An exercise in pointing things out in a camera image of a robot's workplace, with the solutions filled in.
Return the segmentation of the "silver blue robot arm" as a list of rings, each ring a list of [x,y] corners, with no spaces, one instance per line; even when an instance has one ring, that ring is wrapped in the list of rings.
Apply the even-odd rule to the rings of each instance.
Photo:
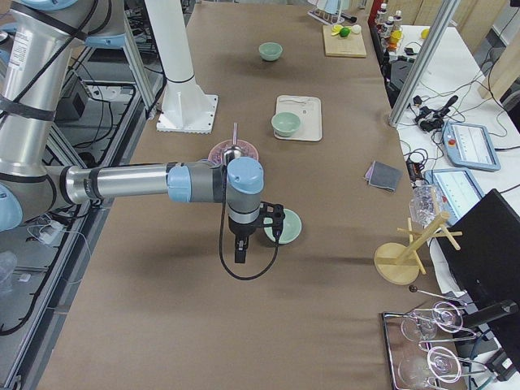
[[[165,193],[175,202],[214,202],[245,261],[249,237],[283,231],[284,209],[261,199],[263,169],[234,155],[219,165],[176,162],[126,167],[48,167],[42,162],[72,51],[125,42],[120,1],[14,1],[17,29],[1,92],[1,228],[62,206],[120,196]]]

